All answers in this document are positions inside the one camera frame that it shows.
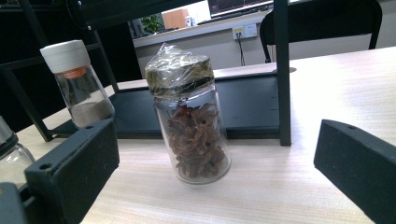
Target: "plastic wrap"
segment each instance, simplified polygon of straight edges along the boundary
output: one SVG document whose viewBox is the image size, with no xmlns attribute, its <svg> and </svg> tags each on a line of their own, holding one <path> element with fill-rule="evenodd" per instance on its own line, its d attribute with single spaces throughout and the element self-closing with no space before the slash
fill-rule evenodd
<svg viewBox="0 0 396 224">
<path fill-rule="evenodd" d="M 192 55 L 177 46 L 164 43 L 146 66 L 148 87 L 155 97 L 188 97 L 214 82 L 209 57 Z"/>
</svg>

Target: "wall outlet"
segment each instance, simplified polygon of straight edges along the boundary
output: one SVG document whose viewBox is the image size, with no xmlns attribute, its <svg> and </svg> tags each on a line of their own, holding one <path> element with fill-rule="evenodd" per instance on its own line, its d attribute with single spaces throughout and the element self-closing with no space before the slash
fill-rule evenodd
<svg viewBox="0 0 396 224">
<path fill-rule="evenodd" d="M 257 36 L 257 25 L 250 24 L 244 26 L 245 38 Z"/>
<path fill-rule="evenodd" d="M 233 39 L 245 38 L 244 26 L 238 26 L 233 28 Z"/>
</svg>

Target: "desk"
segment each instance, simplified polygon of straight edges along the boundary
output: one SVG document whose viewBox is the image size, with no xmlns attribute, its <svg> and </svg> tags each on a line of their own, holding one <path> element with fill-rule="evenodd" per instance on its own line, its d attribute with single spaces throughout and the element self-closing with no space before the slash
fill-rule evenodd
<svg viewBox="0 0 396 224">
<path fill-rule="evenodd" d="M 163 140 L 119 140 L 120 167 L 83 223 L 371 223 L 315 169 L 313 159 L 322 119 L 355 125 L 396 145 L 395 58 L 396 48 L 387 48 L 291 61 L 296 69 L 290 73 L 292 146 L 280 147 L 272 139 L 230 140 L 231 169 L 208 185 L 179 181 Z M 50 126 L 67 119 L 64 110 L 45 121 Z M 37 159 L 63 141 L 46 143 L 35 127 L 18 136 Z"/>
</svg>

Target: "computer monitor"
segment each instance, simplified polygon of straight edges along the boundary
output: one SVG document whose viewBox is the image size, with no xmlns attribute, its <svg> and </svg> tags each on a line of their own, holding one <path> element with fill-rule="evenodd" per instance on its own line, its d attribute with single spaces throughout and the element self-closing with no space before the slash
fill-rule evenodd
<svg viewBox="0 0 396 224">
<path fill-rule="evenodd" d="M 274 3 L 273 0 L 207 0 L 212 19 L 232 13 L 257 10 Z"/>
</svg>

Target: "wall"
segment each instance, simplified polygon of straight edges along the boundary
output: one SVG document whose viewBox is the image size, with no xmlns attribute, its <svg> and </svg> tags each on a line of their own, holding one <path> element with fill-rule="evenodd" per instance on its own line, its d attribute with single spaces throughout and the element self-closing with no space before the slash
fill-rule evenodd
<svg viewBox="0 0 396 224">
<path fill-rule="evenodd" d="M 396 46 L 396 0 L 380 1 L 383 10 L 383 20 L 377 41 L 377 48 Z M 369 35 L 318 40 L 290 44 L 290 59 L 301 59 L 322 55 L 344 53 L 367 49 Z M 167 43 L 175 44 L 194 54 L 204 54 L 210 57 L 214 69 L 236 67 L 241 65 L 240 49 L 233 40 L 231 29 L 196 35 Z M 242 40 L 242 49 L 246 65 L 264 63 L 262 43 L 259 37 Z M 136 48 L 140 69 L 144 75 L 144 67 L 157 53 L 161 43 Z"/>
</svg>

